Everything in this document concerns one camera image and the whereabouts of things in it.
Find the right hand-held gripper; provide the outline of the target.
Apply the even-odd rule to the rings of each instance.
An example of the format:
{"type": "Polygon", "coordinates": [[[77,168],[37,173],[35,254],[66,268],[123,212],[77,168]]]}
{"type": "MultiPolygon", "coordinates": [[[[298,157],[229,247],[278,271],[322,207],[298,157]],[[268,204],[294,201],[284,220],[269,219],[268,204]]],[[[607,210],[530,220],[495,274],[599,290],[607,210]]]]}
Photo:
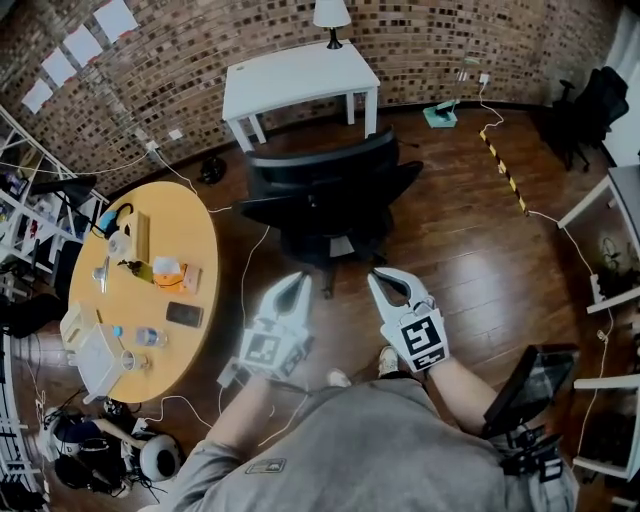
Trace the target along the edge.
{"type": "Polygon", "coordinates": [[[419,304],[426,304],[429,308],[436,306],[434,297],[417,276],[396,268],[376,267],[367,275],[367,282],[384,323],[381,334],[411,372],[426,371],[449,358],[449,344],[440,310],[410,312],[419,304]],[[384,284],[399,293],[403,301],[393,303],[384,284]]]}

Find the black office chair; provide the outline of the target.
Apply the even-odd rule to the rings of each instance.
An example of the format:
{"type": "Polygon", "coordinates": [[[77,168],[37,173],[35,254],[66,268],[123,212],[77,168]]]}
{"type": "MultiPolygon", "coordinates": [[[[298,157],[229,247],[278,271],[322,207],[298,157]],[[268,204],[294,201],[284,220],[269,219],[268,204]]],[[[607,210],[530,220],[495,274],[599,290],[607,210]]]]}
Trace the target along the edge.
{"type": "Polygon", "coordinates": [[[280,233],[283,251],[321,271],[331,298],[342,261],[383,264],[394,228],[391,205],[416,181],[423,162],[401,162],[393,129],[349,146],[307,154],[250,152],[248,196],[234,210],[280,233]]]}

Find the person's right forearm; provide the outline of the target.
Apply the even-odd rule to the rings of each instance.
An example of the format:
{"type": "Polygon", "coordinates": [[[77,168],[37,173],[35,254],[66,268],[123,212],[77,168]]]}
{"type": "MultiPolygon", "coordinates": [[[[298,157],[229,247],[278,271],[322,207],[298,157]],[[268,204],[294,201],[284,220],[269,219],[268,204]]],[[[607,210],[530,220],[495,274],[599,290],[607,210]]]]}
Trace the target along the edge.
{"type": "Polygon", "coordinates": [[[454,357],[432,366],[428,374],[458,426],[480,436],[496,391],[454,357]]]}

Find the person's right shoe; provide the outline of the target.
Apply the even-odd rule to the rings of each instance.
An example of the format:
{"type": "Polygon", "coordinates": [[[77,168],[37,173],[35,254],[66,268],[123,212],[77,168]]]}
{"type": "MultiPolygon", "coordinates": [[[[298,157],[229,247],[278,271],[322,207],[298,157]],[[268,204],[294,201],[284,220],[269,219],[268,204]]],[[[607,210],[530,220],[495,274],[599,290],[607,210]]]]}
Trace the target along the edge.
{"type": "Polygon", "coordinates": [[[378,377],[382,378],[399,370],[398,354],[391,346],[382,349],[378,359],[378,377]]]}

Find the black smartphone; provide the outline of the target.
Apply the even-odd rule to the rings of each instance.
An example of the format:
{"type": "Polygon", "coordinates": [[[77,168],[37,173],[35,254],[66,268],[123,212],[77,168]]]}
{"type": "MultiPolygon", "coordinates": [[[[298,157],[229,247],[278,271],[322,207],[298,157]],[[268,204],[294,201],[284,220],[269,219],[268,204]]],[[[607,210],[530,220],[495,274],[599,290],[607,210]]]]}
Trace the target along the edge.
{"type": "Polygon", "coordinates": [[[190,328],[200,328],[204,310],[201,307],[170,301],[165,318],[168,322],[190,328]]]}

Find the clear water bottle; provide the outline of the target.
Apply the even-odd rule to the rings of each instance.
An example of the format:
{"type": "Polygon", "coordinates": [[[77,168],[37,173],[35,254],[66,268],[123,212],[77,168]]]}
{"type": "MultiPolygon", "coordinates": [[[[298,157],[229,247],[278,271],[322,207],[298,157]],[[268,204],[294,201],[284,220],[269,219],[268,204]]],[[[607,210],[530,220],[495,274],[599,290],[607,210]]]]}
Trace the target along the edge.
{"type": "Polygon", "coordinates": [[[139,327],[136,329],[136,344],[143,347],[162,348],[168,342],[166,333],[151,327],[139,327]]]}

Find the dark glass bottle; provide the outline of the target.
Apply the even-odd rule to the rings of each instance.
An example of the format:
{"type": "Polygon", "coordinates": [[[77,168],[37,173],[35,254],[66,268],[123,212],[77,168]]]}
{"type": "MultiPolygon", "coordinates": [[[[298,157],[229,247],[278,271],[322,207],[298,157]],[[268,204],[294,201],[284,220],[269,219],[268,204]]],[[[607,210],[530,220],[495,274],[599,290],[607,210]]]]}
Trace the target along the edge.
{"type": "Polygon", "coordinates": [[[125,267],[132,275],[139,279],[149,282],[153,281],[153,269],[149,264],[143,261],[122,260],[118,263],[118,266],[125,267]]]}

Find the yellow black striped floor strip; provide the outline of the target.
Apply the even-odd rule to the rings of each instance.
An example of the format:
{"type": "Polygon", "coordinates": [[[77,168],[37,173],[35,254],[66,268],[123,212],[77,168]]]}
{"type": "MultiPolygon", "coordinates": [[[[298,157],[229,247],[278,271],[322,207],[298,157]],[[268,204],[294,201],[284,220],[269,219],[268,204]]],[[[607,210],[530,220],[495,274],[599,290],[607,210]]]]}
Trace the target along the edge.
{"type": "Polygon", "coordinates": [[[525,203],[525,201],[524,201],[524,199],[523,199],[523,197],[522,197],[522,195],[521,195],[521,192],[520,192],[520,190],[519,190],[519,188],[518,188],[518,186],[517,186],[517,184],[516,184],[516,182],[515,182],[514,178],[513,178],[513,177],[512,177],[512,175],[510,174],[509,170],[507,169],[507,167],[506,167],[506,164],[505,164],[504,160],[500,157],[500,155],[499,155],[499,153],[497,152],[497,150],[496,150],[496,148],[494,147],[494,145],[493,145],[493,144],[491,143],[491,141],[487,138],[487,135],[486,135],[486,133],[485,133],[485,131],[484,131],[484,130],[481,130],[481,131],[479,132],[479,137],[480,137],[480,138],[482,139],[482,141],[485,143],[485,145],[486,145],[486,146],[487,146],[487,148],[489,149],[489,152],[491,153],[491,155],[492,155],[492,156],[493,156],[493,158],[495,159],[496,164],[497,164],[497,167],[498,167],[498,171],[499,171],[499,173],[500,173],[500,174],[502,174],[502,175],[506,178],[506,180],[507,180],[507,182],[508,182],[508,184],[509,184],[509,186],[510,186],[510,188],[511,188],[512,192],[513,192],[513,193],[514,193],[514,195],[516,196],[516,199],[517,199],[518,205],[519,205],[519,207],[520,207],[520,209],[521,209],[522,213],[523,213],[525,216],[528,216],[528,215],[529,215],[529,210],[528,210],[528,208],[527,208],[527,206],[526,206],[526,203],[525,203]]]}

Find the wooden box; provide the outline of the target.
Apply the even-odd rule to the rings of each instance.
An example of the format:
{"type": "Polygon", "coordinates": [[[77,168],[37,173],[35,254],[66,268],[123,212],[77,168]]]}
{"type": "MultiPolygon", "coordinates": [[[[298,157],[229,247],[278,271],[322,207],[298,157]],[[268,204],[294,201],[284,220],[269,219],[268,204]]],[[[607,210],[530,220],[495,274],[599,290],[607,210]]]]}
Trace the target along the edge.
{"type": "Polygon", "coordinates": [[[132,260],[149,262],[150,219],[139,211],[134,211],[124,219],[124,232],[129,237],[128,255],[132,260]]]}

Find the metal funnel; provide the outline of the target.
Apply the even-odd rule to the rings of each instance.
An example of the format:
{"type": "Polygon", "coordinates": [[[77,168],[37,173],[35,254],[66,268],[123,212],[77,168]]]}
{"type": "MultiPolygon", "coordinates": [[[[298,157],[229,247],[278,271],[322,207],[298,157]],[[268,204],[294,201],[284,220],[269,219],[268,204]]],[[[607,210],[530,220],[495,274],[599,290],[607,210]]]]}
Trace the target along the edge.
{"type": "Polygon", "coordinates": [[[109,265],[110,257],[106,256],[103,264],[100,267],[96,267],[92,272],[92,277],[99,283],[102,294],[107,292],[109,265]]]}

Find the white round speaker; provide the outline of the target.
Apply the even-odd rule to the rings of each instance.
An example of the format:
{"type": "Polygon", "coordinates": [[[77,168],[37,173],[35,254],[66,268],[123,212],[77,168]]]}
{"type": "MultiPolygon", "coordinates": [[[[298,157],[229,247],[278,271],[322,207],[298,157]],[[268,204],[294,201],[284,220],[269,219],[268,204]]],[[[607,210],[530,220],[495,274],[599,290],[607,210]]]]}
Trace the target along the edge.
{"type": "Polygon", "coordinates": [[[142,474],[152,482],[163,482],[176,476],[182,465],[181,451],[175,439],[161,434],[148,440],[139,454],[142,474]]]}

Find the white shelf unit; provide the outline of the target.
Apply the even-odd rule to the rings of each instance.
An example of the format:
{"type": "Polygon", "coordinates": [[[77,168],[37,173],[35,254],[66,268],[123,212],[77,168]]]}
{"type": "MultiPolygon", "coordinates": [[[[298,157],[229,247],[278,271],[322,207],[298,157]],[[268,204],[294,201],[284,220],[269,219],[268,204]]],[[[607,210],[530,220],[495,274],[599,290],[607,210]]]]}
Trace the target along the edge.
{"type": "Polygon", "coordinates": [[[0,264],[51,274],[63,245],[84,241],[107,200],[88,186],[58,187],[74,177],[0,106],[0,264]]]}

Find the white shade table lamp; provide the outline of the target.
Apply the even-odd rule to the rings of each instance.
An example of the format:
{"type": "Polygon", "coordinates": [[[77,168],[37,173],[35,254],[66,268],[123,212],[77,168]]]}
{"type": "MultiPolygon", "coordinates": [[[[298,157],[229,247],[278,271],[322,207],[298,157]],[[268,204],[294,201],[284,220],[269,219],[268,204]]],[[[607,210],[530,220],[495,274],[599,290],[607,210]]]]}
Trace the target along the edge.
{"type": "Polygon", "coordinates": [[[327,48],[339,50],[343,44],[338,40],[337,30],[351,24],[351,16],[344,0],[315,0],[313,24],[328,29],[330,40],[327,48]]]}

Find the white slatted rack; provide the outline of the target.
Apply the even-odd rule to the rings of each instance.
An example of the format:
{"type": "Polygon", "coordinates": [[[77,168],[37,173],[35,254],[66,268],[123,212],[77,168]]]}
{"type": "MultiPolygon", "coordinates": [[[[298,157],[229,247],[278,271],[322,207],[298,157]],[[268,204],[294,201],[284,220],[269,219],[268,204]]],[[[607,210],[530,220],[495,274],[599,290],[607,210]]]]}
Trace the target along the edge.
{"type": "Polygon", "coordinates": [[[27,491],[41,493],[48,505],[48,486],[42,483],[42,472],[31,460],[25,444],[27,430],[16,405],[11,337],[0,334],[0,480],[19,482],[27,491]]]}

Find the white wall paper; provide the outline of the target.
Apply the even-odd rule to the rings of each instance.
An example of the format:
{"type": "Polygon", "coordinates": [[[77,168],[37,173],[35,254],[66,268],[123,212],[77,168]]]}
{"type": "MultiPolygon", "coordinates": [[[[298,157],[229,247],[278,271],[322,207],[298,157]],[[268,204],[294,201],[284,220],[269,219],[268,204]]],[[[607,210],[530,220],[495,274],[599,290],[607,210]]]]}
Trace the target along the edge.
{"type": "Polygon", "coordinates": [[[101,45],[85,25],[67,35],[63,44],[80,67],[89,64],[102,52],[101,45]]]}
{"type": "Polygon", "coordinates": [[[108,0],[94,12],[94,17],[110,43],[115,43],[138,27],[124,0],[108,0]]]}
{"type": "Polygon", "coordinates": [[[77,73],[74,66],[59,47],[55,48],[49,56],[44,59],[42,67],[59,88],[63,87],[64,84],[77,73]]]}
{"type": "Polygon", "coordinates": [[[42,106],[52,97],[53,91],[41,78],[38,78],[32,88],[22,98],[21,103],[33,114],[39,112],[42,106]]]}

